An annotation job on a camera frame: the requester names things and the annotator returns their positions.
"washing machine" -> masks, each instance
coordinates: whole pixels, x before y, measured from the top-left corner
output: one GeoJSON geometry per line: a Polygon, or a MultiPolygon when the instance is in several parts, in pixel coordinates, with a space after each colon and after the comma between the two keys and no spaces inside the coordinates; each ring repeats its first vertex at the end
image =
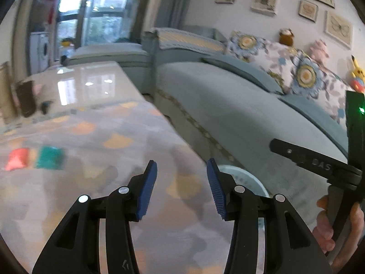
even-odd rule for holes
{"type": "Polygon", "coordinates": [[[43,72],[49,67],[49,33],[31,33],[29,47],[31,74],[43,72]]]}

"floral cushion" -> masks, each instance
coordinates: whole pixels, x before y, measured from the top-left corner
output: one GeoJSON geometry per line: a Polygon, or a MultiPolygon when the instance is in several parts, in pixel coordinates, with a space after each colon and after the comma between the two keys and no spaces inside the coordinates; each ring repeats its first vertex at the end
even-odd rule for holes
{"type": "Polygon", "coordinates": [[[346,129],[346,90],[353,89],[331,71],[321,69],[302,51],[291,59],[294,64],[292,80],[284,84],[284,92],[314,101],[346,129]]]}
{"type": "Polygon", "coordinates": [[[291,69],[294,65],[291,57],[296,53],[295,48],[240,31],[231,33],[226,49],[226,54],[258,65],[273,77],[282,89],[292,80],[291,69]]]}

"pink pig plush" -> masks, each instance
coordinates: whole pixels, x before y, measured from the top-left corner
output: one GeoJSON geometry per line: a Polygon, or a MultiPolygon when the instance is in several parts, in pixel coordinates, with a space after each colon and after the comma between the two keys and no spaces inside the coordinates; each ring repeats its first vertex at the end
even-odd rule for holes
{"type": "Polygon", "coordinates": [[[330,57],[327,54],[327,45],[321,40],[316,40],[311,47],[311,58],[316,62],[325,65],[327,59],[330,57]]]}

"table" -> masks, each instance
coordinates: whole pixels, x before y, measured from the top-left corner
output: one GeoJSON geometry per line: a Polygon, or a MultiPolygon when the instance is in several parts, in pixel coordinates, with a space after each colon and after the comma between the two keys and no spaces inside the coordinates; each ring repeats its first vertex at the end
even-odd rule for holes
{"type": "MultiPolygon", "coordinates": [[[[12,149],[30,148],[27,169],[0,172],[0,233],[23,267],[31,272],[53,230],[80,195],[106,196],[155,160],[158,177],[147,214],[139,223],[131,223],[140,271],[222,274],[233,223],[223,221],[216,211],[205,163],[144,101],[122,69],[112,62],[84,64],[33,78],[46,85],[42,98],[54,100],[51,119],[36,117],[35,124],[23,123],[0,136],[2,166],[12,149]],[[63,170],[33,168],[44,144],[66,150],[63,170]]],[[[102,221],[103,274],[105,256],[102,221]]]]}

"teal pouch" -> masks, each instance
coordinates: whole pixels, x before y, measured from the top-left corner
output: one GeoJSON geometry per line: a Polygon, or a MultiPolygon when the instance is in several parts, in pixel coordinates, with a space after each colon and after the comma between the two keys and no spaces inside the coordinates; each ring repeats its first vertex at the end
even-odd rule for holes
{"type": "Polygon", "coordinates": [[[60,170],[63,164],[64,151],[61,148],[43,146],[36,163],[37,169],[60,170]]]}

